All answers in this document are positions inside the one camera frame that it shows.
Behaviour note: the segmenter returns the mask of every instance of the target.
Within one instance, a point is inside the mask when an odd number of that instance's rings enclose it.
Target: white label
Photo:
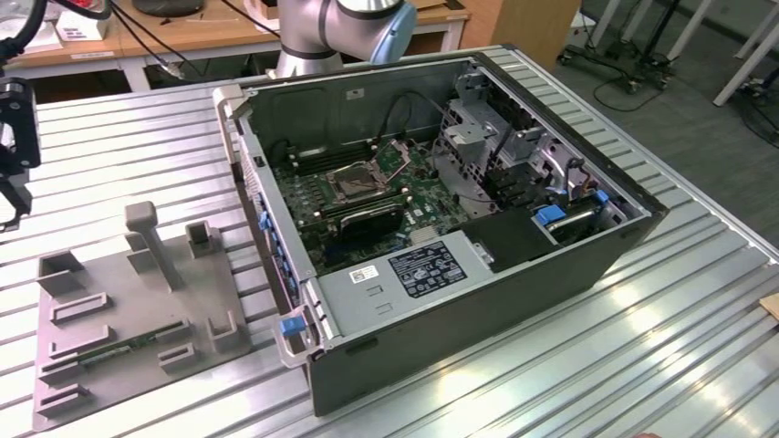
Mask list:
[[[72,59],[92,59],[94,57],[112,57],[114,52],[92,52],[92,53],[79,53],[77,55],[71,55]]]
[[[346,99],[347,100],[363,99],[364,97],[366,97],[366,89],[350,89],[346,92]]]
[[[352,278],[352,283],[355,284],[372,279],[375,276],[379,276],[379,271],[374,265],[366,266],[364,268],[350,272],[350,277]]]

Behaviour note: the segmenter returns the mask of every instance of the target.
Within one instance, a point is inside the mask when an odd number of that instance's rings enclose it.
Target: motherboard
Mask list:
[[[468,220],[439,178],[431,144],[388,141],[372,158],[276,182],[320,275],[444,235]]]

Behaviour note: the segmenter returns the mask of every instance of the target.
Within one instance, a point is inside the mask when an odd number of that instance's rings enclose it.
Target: blue tab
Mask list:
[[[268,228],[271,228],[271,217],[268,212],[263,212],[259,214],[259,229],[266,231]]]
[[[303,317],[292,317],[282,319],[282,335],[288,338],[292,335],[298,335],[306,330],[306,319]]]
[[[558,222],[563,218],[564,211],[559,205],[550,205],[538,210],[538,213],[535,213],[535,219],[544,226],[547,226],[552,222]]]
[[[608,193],[606,193],[603,190],[599,190],[598,192],[595,192],[595,199],[598,200],[599,203],[607,203]]]

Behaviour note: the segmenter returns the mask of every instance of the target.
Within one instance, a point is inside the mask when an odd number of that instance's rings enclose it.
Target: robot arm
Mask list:
[[[372,64],[403,56],[416,8],[403,0],[280,0],[282,56],[275,77],[343,67],[339,52]]]
[[[20,33],[0,41],[0,194],[13,208],[13,216],[0,219],[0,233],[19,228],[21,216],[31,212],[32,196],[24,184],[28,169],[40,165],[33,91],[25,80],[3,78],[3,66],[24,53],[45,12],[47,1],[36,0]]]

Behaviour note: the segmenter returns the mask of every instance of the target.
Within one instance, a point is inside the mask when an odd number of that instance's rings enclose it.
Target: warning label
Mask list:
[[[399,257],[392,257],[390,265],[414,298],[423,297],[467,278],[443,242],[435,242]]]

